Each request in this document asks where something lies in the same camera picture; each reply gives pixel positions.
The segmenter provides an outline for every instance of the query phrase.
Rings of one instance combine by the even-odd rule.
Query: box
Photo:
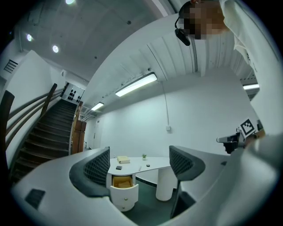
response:
[[[130,160],[127,156],[118,156],[117,157],[117,161],[120,163],[120,164],[123,164],[123,163],[130,163]]]
[[[112,179],[112,186],[116,188],[130,188],[134,186],[133,179],[131,176],[115,176]]]

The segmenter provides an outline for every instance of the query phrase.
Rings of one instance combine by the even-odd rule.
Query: white curved desk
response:
[[[106,179],[107,188],[110,188],[112,185],[112,175],[132,175],[133,183],[136,184],[136,173],[158,169],[156,198],[160,201],[168,201],[171,199],[175,184],[168,179],[171,172],[169,158],[147,157],[146,160],[142,160],[142,157],[129,157],[129,159],[130,163],[124,164],[119,164],[116,158],[110,159],[110,168]],[[117,166],[122,166],[122,169],[116,170]]]

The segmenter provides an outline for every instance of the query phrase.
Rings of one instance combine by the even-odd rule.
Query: headset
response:
[[[178,39],[180,39],[186,46],[190,46],[190,41],[187,38],[187,36],[184,34],[184,32],[182,31],[182,29],[177,28],[177,22],[179,20],[180,17],[178,17],[178,19],[175,22],[175,34],[177,36]]]

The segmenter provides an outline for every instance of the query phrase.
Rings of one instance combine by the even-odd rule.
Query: white shirt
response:
[[[255,73],[259,93],[251,101],[267,134],[283,132],[283,67],[272,38],[242,2],[220,0],[224,23],[234,33],[234,49]]]

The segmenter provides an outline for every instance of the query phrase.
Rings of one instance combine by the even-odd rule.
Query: light fixture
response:
[[[55,53],[59,52],[59,48],[56,45],[53,45],[52,49]]]
[[[148,83],[154,82],[157,80],[157,77],[154,72],[151,72],[135,81],[130,83],[129,85],[125,86],[124,88],[118,90],[115,94],[119,97],[130,93],[131,91],[138,89],[139,87],[142,87]]]
[[[30,34],[27,35],[27,40],[31,41],[32,40],[32,36]]]
[[[97,105],[95,105],[95,106],[92,108],[92,110],[95,111],[95,110],[97,110],[98,108],[102,107],[103,105],[104,105],[103,103],[99,102]]]
[[[68,5],[70,5],[70,4],[72,4],[74,1],[75,1],[75,0],[66,0],[66,3],[67,3]]]
[[[259,84],[253,84],[253,85],[246,85],[246,86],[243,86],[244,87],[244,90],[252,90],[252,89],[257,89],[259,88]]]

